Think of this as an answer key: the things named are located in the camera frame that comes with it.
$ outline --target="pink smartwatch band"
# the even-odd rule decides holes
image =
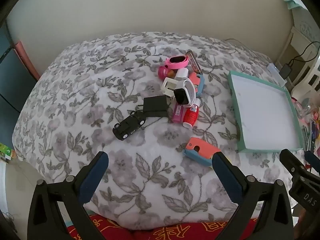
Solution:
[[[171,62],[170,59],[175,57],[185,57],[185,59],[181,62]],[[189,61],[186,56],[175,56],[175,57],[167,58],[164,62],[164,64],[168,66],[169,69],[180,69],[188,66]]]

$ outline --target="wall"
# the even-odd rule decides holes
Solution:
[[[139,31],[235,38],[275,60],[292,24],[283,0],[20,0],[8,17],[40,74],[68,45]]]

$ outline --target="charger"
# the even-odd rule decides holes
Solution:
[[[282,69],[279,71],[279,75],[285,80],[291,73],[291,67],[286,63],[283,65]]]
[[[143,99],[143,105],[138,105],[146,117],[168,117],[167,96],[147,97]]]

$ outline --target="bed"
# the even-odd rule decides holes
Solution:
[[[189,49],[205,76],[193,130],[170,118],[148,118],[132,136],[117,140],[113,126],[144,97],[161,95],[158,67]],[[237,205],[212,169],[182,151],[190,137],[199,137],[219,147],[245,175],[264,182],[279,178],[291,187],[279,153],[237,152],[227,75],[234,70],[277,84],[266,69],[270,62],[246,47],[188,34],[129,33],[74,44],[55,59],[31,92],[14,130],[14,148],[48,182],[76,175],[98,151],[107,152],[108,170],[85,208],[122,227],[228,220]],[[302,161],[301,151],[295,155]],[[258,203],[254,217],[261,207]]]

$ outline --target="watch face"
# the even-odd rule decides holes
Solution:
[[[186,92],[185,92],[185,90],[183,88],[175,89],[173,91],[173,93],[174,93],[174,96],[175,96],[176,101],[177,101],[178,104],[180,104],[180,105],[189,104],[189,100],[188,100],[187,94],[186,94]]]
[[[186,60],[185,56],[177,56],[177,57],[171,57],[169,61],[171,63],[179,63],[179,62],[182,62],[182,61],[185,61],[185,60]]]

